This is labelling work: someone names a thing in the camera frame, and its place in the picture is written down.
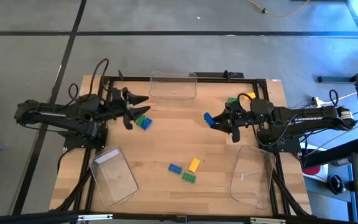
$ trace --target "wooden table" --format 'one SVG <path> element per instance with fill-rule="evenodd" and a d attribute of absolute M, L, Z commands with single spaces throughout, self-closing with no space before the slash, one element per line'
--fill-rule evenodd
<path fill-rule="evenodd" d="M 90 76 L 84 77 L 80 94 L 89 91 Z M 98 90 L 99 77 L 93 91 Z M 267 80 L 270 101 L 275 106 L 286 106 L 280 80 Z M 128 89 L 136 95 L 149 95 L 148 82 L 114 82 L 114 87 Z M 241 128 L 241 141 L 233 144 L 231 136 L 210 129 L 203 113 L 212 116 L 223 111 L 228 97 L 252 92 L 252 85 L 243 83 L 197 83 L 197 97 L 191 106 L 157 105 L 150 98 L 140 106 L 150 105 L 146 116 L 153 120 L 144 131 L 134 125 L 126 130 L 122 118 L 108 121 L 106 149 L 119 146 L 138 183 L 139 190 L 128 201 L 105 207 L 95 190 L 91 210 L 109 213 L 153 213 L 187 215 L 258 215 L 271 216 L 265 210 L 238 202 L 229 195 L 229 183 L 237 153 L 242 145 L 257 146 L 251 128 Z M 249 110 L 249 103 L 243 107 Z M 53 191 L 50 208 L 58 207 L 78 182 L 84 149 L 74 149 L 63 159 Z M 297 158 L 281 153 L 285 183 L 296 201 L 311 213 L 305 183 Z M 190 184 L 168 171 L 170 163 L 187 170 L 193 158 L 201 162 L 196 171 L 196 183 Z M 276 186 L 278 210 L 283 211 L 281 195 Z M 85 206 L 88 187 L 83 191 L 81 208 Z"/>

